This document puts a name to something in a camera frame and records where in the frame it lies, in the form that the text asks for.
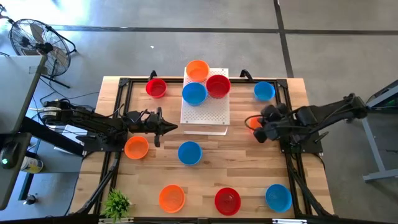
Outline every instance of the small green plant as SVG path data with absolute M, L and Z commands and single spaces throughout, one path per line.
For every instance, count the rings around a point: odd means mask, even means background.
M 131 202 L 120 190 L 112 189 L 104 203 L 105 209 L 101 212 L 106 218 L 113 218 L 113 223 L 129 213 Z

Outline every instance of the bowl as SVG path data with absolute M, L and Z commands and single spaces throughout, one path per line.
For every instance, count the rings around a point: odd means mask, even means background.
M 207 97 L 206 88 L 200 83 L 189 83 L 182 89 L 182 98 L 192 106 L 201 105 Z
M 206 89 L 213 98 L 222 98 L 229 93 L 231 82 L 224 75 L 213 75 L 207 79 Z
M 275 212 L 286 212 L 292 206 L 292 194 L 283 185 L 271 185 L 266 192 L 266 202 Z
M 217 210 L 223 215 L 234 215 L 241 208 L 241 197 L 232 188 L 219 190 L 214 199 Z
M 130 159 L 143 158 L 148 153 L 148 149 L 148 141 L 142 136 L 133 136 L 124 145 L 124 153 Z
M 262 127 L 262 125 L 260 124 L 260 122 L 257 119 L 259 119 L 259 118 L 258 117 L 250 118 L 250 120 L 249 120 L 250 128 L 256 129 L 256 128 L 261 128 Z
M 148 95 L 152 96 L 153 98 L 160 98 L 164 96 L 166 94 L 166 89 L 166 82 L 159 78 L 151 79 L 145 87 Z
M 187 75 L 194 82 L 205 81 L 209 71 L 209 65 L 202 60 L 193 60 L 187 65 Z
M 275 96 L 274 87 L 267 82 L 259 82 L 254 86 L 254 97 L 260 101 L 271 100 Z
M 178 159 L 188 166 L 197 164 L 201 159 L 201 147 L 198 143 L 187 141 L 178 148 Z
M 185 194 L 180 186 L 168 185 L 159 194 L 159 205 L 165 212 L 178 212 L 184 203 Z

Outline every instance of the blue bowl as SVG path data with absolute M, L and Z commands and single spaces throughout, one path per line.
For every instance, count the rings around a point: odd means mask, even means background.
M 179 147 L 178 158 L 185 165 L 195 165 L 201 159 L 201 147 L 196 142 L 187 141 Z
M 275 89 L 267 82 L 259 82 L 254 86 L 254 96 L 257 100 L 267 101 L 275 96 Z
M 292 194 L 283 185 L 271 185 L 266 192 L 266 202 L 275 212 L 286 212 L 292 206 Z
M 201 105 L 206 97 L 206 87 L 200 83 L 189 83 L 182 90 L 182 98 L 192 106 Z

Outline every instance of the orange bowl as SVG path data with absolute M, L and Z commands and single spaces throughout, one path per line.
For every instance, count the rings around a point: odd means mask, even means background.
M 130 159 L 143 158 L 148 153 L 148 149 L 148 141 L 142 136 L 133 136 L 124 145 L 124 153 Z
M 185 203 L 185 194 L 180 186 L 168 185 L 160 192 L 159 205 L 165 212 L 175 213 Z
M 261 126 L 261 124 L 260 124 L 260 122 L 257 120 L 258 119 L 258 117 L 254 117 L 254 118 L 250 118 L 250 120 L 249 120 L 249 126 L 252 128 L 252 129 L 256 129 L 256 128 L 261 128 L 262 126 Z
M 210 67 L 202 60 L 193 60 L 187 65 L 187 75 L 194 82 L 205 81 L 209 75 Z

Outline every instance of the red bowl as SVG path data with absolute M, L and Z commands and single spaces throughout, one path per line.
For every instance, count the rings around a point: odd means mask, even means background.
M 213 98 L 222 98 L 229 93 L 231 82 L 224 75 L 213 75 L 207 79 L 206 89 Z
M 214 203 L 221 214 L 234 215 L 241 208 L 241 197 L 237 191 L 226 187 L 217 192 Z
M 166 94 L 166 89 L 166 82 L 159 78 L 150 80 L 145 87 L 148 95 L 152 96 L 153 98 L 160 98 L 164 96 Z

